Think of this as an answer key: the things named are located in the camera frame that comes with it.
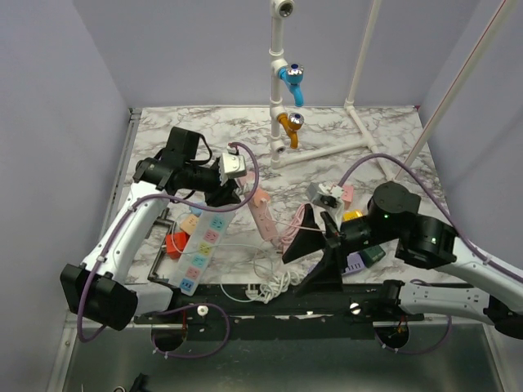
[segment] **gray wall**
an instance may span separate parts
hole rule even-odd
[[[463,40],[475,42],[472,33],[477,38],[497,4],[482,0]],[[429,142],[453,216],[480,247],[519,268],[523,268],[522,26],[523,4],[518,2]],[[471,49],[461,43],[427,95],[421,110],[424,121]],[[503,341],[507,366],[521,390],[523,342]]]
[[[0,380],[44,390],[66,303],[59,276],[96,241],[127,106],[70,0],[0,12]]]
[[[421,104],[478,2],[383,2],[358,105]],[[343,105],[370,3],[296,0],[284,47],[306,105]],[[74,4],[129,105],[267,105],[269,0]]]

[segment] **blue spout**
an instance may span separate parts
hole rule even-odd
[[[294,104],[298,107],[303,106],[303,94],[300,88],[300,83],[303,80],[303,67],[298,64],[288,65],[279,70],[278,76],[293,94]]]

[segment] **dark green object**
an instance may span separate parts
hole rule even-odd
[[[368,247],[364,251],[360,252],[361,260],[365,267],[370,268],[385,257],[385,251],[379,245],[374,247]]]

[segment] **white power strip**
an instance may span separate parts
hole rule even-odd
[[[192,296],[236,212],[202,212],[169,283]]]

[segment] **marble table top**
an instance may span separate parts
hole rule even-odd
[[[357,109],[361,119],[369,131],[377,138],[380,151],[395,157],[406,157],[422,131],[422,125],[417,111],[413,107],[394,108],[361,108]],[[306,122],[300,130],[300,148],[298,151],[288,149],[285,154],[299,154],[300,151],[314,150],[336,143],[346,143],[359,137],[355,124],[346,115],[343,108],[300,108]],[[127,196],[128,187],[132,183],[132,174],[138,160],[152,157],[162,148],[168,138],[171,127],[184,127],[205,135],[211,149],[219,154],[230,141],[241,141],[250,146],[256,154],[261,168],[261,187],[268,191],[271,197],[270,210],[272,216],[283,222],[290,222],[300,204],[305,203],[305,189],[311,182],[338,182],[347,168],[357,159],[367,154],[367,149],[354,149],[340,154],[317,158],[304,163],[296,163],[278,170],[270,168],[270,118],[267,107],[167,107],[144,109],[140,126],[133,146],[120,199],[120,206]],[[445,198],[440,187],[436,169],[428,146],[422,151],[413,165],[415,172],[422,177],[437,198],[444,203]],[[365,163],[358,168],[347,184],[354,185],[354,201],[350,209],[362,209],[368,202],[373,190],[385,181],[381,169],[375,162]],[[445,218],[431,203],[422,190],[407,176],[401,181],[411,192],[422,196],[420,213]],[[203,195],[195,195],[191,200],[201,201]],[[187,212],[187,206],[171,205],[169,216],[177,218],[182,212]],[[320,209],[315,207],[317,221]],[[279,230],[285,226],[278,225]],[[144,241],[132,263],[128,283],[145,283],[159,249],[165,228],[154,227],[148,239]],[[281,255],[276,253],[270,243],[262,242],[257,232],[253,218],[248,208],[240,209],[232,221],[222,243],[239,244],[219,247],[212,263],[205,271],[201,283],[259,283],[261,278],[253,271],[253,257],[257,265],[270,266],[283,272],[287,269],[306,273],[307,270],[321,258],[321,252],[316,252],[283,265]],[[259,252],[254,247],[261,247],[266,252]],[[387,256],[358,274],[344,278],[346,283],[379,283],[385,279],[400,279],[409,281],[420,278],[427,282],[458,282],[459,280],[436,271],[416,269],[406,265],[394,257],[396,242],[382,247]],[[164,258],[162,274],[168,275],[175,270],[176,261]]]

